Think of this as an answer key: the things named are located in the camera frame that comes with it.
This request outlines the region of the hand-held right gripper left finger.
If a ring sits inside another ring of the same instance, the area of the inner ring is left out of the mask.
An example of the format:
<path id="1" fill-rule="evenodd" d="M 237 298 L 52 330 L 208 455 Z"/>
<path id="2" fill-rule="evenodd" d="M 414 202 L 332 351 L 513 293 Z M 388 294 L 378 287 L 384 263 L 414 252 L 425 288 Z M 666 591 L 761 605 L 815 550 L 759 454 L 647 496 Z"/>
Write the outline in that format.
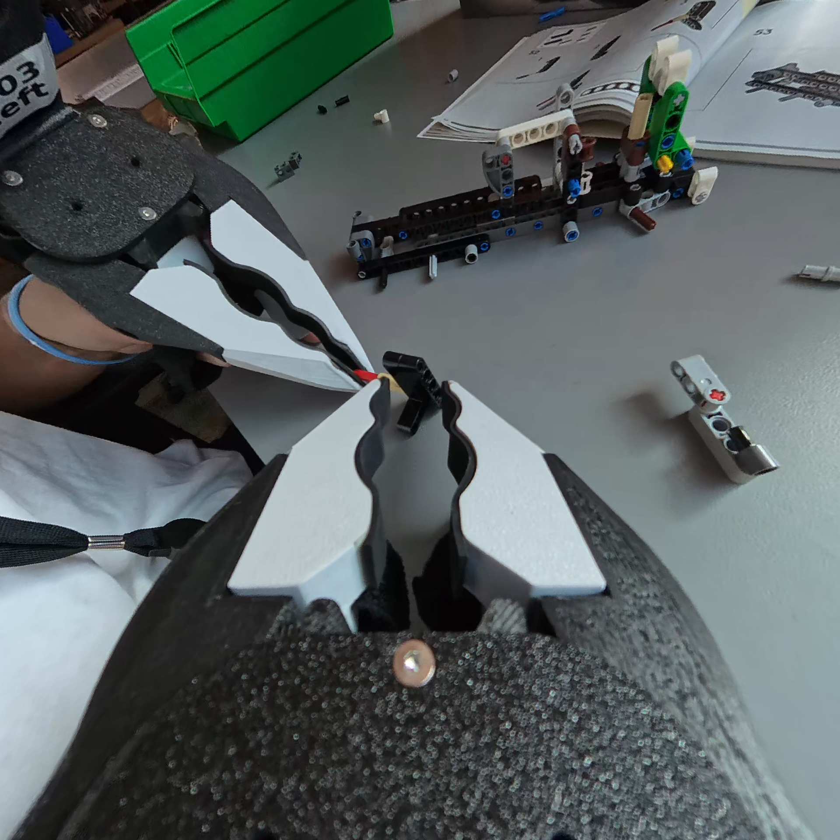
<path id="1" fill-rule="evenodd" d="M 390 385 L 374 380 L 296 443 L 228 581 L 237 595 L 330 599 L 351 631 L 353 604 L 385 569 L 373 483 L 384 458 Z"/>

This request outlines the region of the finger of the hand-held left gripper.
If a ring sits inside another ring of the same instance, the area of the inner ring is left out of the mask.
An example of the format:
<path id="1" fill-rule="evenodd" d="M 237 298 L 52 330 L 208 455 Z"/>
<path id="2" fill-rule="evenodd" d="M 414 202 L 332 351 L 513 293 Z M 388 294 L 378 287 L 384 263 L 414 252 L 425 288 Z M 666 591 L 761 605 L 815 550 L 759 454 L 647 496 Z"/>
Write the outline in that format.
<path id="1" fill-rule="evenodd" d="M 210 214 L 206 255 L 213 274 L 241 308 L 265 312 L 305 349 L 323 350 L 352 374 L 372 371 L 312 265 L 234 200 Z"/>
<path id="2" fill-rule="evenodd" d="M 204 268 L 153 269 L 131 296 L 219 345 L 234 366 L 337 392 L 364 388 L 325 351 L 305 348 L 281 326 L 239 309 Z"/>

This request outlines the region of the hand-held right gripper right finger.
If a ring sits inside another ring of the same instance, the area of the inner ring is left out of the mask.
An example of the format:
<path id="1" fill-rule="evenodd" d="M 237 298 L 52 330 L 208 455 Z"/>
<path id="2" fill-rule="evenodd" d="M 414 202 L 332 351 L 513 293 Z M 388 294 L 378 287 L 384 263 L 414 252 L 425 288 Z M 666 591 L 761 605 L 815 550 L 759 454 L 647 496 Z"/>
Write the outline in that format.
<path id="1" fill-rule="evenodd" d="M 420 576 L 420 617 L 471 631 L 498 599 L 539 626 L 543 597 L 600 596 L 606 579 L 560 488 L 561 462 L 453 381 L 443 384 L 450 526 Z"/>

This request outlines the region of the black angled lego beam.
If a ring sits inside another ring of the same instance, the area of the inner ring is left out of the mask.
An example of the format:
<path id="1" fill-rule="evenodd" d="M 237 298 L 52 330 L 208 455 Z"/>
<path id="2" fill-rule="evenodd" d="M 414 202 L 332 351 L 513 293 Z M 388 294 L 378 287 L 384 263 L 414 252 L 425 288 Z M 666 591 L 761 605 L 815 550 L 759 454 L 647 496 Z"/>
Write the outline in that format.
<path id="1" fill-rule="evenodd" d="M 383 365 L 406 394 L 397 428 L 414 436 L 425 415 L 440 409 L 442 391 L 423 358 L 394 351 L 385 352 Z"/>

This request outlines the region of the person's left forearm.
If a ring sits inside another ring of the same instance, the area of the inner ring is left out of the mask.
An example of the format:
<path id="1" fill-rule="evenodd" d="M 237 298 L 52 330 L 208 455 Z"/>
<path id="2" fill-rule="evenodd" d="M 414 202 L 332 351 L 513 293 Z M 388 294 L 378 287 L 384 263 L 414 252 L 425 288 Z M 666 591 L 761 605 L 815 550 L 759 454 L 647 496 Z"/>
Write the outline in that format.
<path id="1" fill-rule="evenodd" d="M 86 366 L 59 360 L 37 349 L 13 329 L 7 314 L 8 295 L 2 299 L 1 311 L 1 408 L 16 414 L 36 413 L 78 393 L 93 382 L 104 366 Z M 123 357 L 110 353 L 92 358 L 110 361 Z"/>

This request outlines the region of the partly built lego model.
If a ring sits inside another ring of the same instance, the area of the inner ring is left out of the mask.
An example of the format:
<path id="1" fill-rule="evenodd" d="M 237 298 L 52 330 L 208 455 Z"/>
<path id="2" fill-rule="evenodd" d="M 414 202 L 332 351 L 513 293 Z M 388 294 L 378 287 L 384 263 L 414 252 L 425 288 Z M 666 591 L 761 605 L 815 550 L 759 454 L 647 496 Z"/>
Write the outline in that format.
<path id="1" fill-rule="evenodd" d="M 486 186 L 403 208 L 397 215 L 353 218 L 347 245 L 358 278 L 378 279 L 427 265 L 429 277 L 452 259 L 477 262 L 492 243 L 556 228 L 565 243 L 581 235 L 580 222 L 619 213 L 642 233 L 651 213 L 669 201 L 705 202 L 718 169 L 698 169 L 681 131 L 689 91 L 690 51 L 677 35 L 660 39 L 647 58 L 629 126 L 611 162 L 593 163 L 595 138 L 584 135 L 563 85 L 563 108 L 502 129 L 482 154 Z"/>

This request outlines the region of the light grey lego subassembly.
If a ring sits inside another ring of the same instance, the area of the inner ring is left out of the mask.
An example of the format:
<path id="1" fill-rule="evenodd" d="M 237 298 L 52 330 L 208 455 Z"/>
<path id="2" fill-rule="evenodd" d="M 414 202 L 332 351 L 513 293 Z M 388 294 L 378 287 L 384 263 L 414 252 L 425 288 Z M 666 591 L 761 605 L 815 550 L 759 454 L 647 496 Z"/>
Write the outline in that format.
<path id="1" fill-rule="evenodd" d="M 730 390 L 701 355 L 673 360 L 670 370 L 689 396 L 689 420 L 723 472 L 738 484 L 779 468 L 778 461 L 725 411 Z"/>

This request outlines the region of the open lego instruction booklet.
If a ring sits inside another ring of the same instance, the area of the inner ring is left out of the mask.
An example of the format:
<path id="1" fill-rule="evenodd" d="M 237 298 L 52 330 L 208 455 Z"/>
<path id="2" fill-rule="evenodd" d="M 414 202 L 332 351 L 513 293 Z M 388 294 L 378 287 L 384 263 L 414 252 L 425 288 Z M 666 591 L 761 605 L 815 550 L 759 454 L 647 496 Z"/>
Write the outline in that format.
<path id="1" fill-rule="evenodd" d="M 838 167 L 838 2 L 647 2 L 591 23 L 561 20 L 522 38 L 420 133 L 493 142 L 501 129 L 560 109 L 617 137 L 660 39 L 692 58 L 682 124 L 701 157 Z"/>

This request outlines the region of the person's left hand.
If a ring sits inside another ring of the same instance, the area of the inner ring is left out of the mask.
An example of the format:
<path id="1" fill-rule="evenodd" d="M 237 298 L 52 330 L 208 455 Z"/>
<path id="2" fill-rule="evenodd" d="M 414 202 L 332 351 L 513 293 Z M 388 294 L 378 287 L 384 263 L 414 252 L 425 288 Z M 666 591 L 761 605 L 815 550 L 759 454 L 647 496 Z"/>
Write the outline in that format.
<path id="1" fill-rule="evenodd" d="M 78 357 L 141 354 L 153 347 L 110 328 L 65 292 L 38 278 L 26 284 L 17 307 L 24 325 L 35 335 Z"/>

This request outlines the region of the blue wristband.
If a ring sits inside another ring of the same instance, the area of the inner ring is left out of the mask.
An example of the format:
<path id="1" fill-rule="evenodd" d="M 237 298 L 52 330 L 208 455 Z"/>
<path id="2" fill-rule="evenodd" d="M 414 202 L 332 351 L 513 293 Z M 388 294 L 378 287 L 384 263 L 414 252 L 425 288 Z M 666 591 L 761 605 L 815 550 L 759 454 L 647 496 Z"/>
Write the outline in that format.
<path id="1" fill-rule="evenodd" d="M 47 353 L 48 355 L 53 356 L 61 361 L 66 361 L 72 364 L 86 366 L 108 366 L 115 364 L 123 364 L 125 362 L 132 361 L 137 357 L 136 354 L 130 354 L 124 355 L 123 357 L 116 360 L 88 360 L 76 355 L 66 353 L 58 349 L 55 345 L 49 343 L 43 337 L 39 336 L 26 324 L 26 322 L 21 316 L 19 309 L 20 298 L 22 297 L 26 286 L 33 279 L 33 277 L 34 276 L 29 275 L 24 279 L 19 280 L 13 287 L 13 289 L 9 292 L 7 300 L 7 314 L 10 319 L 10 322 L 13 325 L 13 329 L 24 340 L 35 346 L 37 349 Z"/>

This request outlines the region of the green plastic bin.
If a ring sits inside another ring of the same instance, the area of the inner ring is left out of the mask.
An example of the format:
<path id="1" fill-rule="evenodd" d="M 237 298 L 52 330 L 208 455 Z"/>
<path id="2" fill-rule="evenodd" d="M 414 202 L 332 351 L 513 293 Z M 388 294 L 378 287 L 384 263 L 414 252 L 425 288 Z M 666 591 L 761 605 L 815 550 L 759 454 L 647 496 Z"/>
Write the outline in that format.
<path id="1" fill-rule="evenodd" d="M 177 1 L 129 44 L 174 114 L 245 140 L 393 36 L 388 1 Z"/>

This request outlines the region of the person's white shirt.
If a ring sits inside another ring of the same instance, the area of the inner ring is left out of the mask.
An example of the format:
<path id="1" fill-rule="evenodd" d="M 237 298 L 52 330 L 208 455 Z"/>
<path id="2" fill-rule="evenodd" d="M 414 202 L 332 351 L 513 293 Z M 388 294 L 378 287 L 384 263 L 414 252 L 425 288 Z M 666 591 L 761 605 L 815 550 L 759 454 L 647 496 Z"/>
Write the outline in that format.
<path id="1" fill-rule="evenodd" d="M 209 520 L 252 474 L 182 440 L 157 455 L 2 413 L 1 513 L 85 534 Z M 1 835 L 53 774 L 114 645 L 166 565 L 122 551 L 2 570 Z"/>

